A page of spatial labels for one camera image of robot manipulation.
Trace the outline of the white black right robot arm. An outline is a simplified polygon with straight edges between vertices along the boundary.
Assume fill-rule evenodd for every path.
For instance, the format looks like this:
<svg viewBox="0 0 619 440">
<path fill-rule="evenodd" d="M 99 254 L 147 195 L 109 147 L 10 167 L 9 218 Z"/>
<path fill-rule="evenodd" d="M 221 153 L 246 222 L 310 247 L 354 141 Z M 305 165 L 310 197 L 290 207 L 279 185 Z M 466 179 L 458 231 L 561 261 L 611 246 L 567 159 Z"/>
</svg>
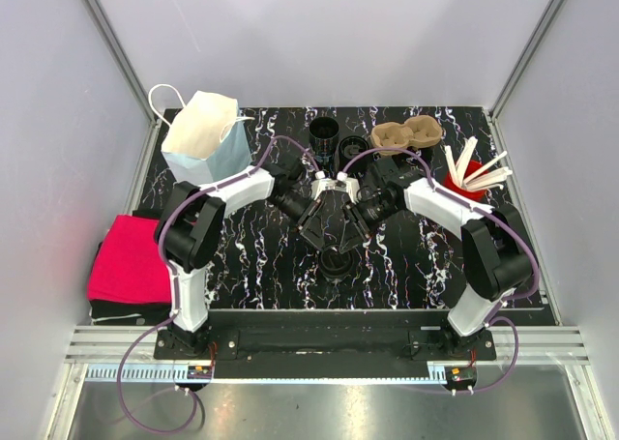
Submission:
<svg viewBox="0 0 619 440">
<path fill-rule="evenodd" d="M 339 251 L 361 245 L 398 212 L 425 217 L 460 241 L 466 287 L 448 313 L 439 335 L 442 353 L 460 359 L 474 346 L 473 335 L 508 300 L 527 298 L 539 289 L 540 270 L 520 212 L 512 205 L 494 208 L 451 191 L 419 169 L 398 166 L 391 158 L 368 165 L 375 192 L 353 197 L 343 207 Z"/>
</svg>

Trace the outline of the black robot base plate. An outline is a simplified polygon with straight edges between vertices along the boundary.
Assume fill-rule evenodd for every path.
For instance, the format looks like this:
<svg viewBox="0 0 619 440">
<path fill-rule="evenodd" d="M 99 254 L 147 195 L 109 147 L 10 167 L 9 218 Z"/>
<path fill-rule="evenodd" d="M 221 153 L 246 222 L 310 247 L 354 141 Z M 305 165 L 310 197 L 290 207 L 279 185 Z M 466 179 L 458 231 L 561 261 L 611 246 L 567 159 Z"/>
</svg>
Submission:
<svg viewBox="0 0 619 440">
<path fill-rule="evenodd" d="M 224 310 L 195 337 L 158 332 L 157 360 L 215 359 L 218 380 L 430 380 L 429 364 L 496 360 L 492 334 L 457 337 L 441 310 Z"/>
</svg>

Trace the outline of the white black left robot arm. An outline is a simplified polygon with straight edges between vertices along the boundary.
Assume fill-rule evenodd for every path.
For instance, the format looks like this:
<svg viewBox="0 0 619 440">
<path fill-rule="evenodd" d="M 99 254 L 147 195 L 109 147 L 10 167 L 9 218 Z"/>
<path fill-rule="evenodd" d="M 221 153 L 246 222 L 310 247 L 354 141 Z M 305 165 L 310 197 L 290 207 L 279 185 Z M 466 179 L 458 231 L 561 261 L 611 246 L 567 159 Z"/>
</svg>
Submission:
<svg viewBox="0 0 619 440">
<path fill-rule="evenodd" d="M 318 197 L 306 197 L 296 190 L 304 177 L 303 164 L 293 159 L 262 167 L 250 165 L 213 184 L 181 182 L 174 187 L 155 240 L 169 273 L 170 326 L 180 330 L 174 344 L 187 358 L 199 358 L 208 349 L 209 336 L 200 329 L 208 319 L 206 266 L 218 248 L 226 217 L 266 200 L 289 218 L 310 246 L 325 249 Z"/>
</svg>

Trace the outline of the light blue paper bag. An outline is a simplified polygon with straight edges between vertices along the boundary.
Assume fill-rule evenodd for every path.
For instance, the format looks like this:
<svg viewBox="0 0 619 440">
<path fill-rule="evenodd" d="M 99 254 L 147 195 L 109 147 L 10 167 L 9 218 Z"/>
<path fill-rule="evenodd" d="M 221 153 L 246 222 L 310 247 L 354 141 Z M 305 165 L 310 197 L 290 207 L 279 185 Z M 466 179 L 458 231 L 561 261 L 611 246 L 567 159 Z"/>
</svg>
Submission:
<svg viewBox="0 0 619 440">
<path fill-rule="evenodd" d="M 162 143 L 162 155 L 175 181 L 200 186 L 234 176 L 251 164 L 251 149 L 238 101 L 218 93 L 196 91 L 185 101 L 175 95 L 181 110 L 172 120 L 161 114 L 154 103 L 160 88 L 176 91 L 170 84 L 154 85 L 148 93 L 151 110 L 168 132 Z"/>
</svg>

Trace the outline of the black cup lid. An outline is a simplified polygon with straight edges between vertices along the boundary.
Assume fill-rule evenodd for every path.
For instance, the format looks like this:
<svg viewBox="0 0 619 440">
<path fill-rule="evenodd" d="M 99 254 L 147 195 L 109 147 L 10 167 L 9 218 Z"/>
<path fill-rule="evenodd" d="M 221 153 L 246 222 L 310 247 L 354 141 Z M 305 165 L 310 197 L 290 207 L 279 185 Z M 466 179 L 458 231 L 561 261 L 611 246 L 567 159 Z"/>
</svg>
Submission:
<svg viewBox="0 0 619 440">
<path fill-rule="evenodd" d="M 335 246 L 329 246 L 318 255 L 318 270 L 327 279 L 346 277 L 353 266 L 352 253 L 340 252 Z"/>
</svg>

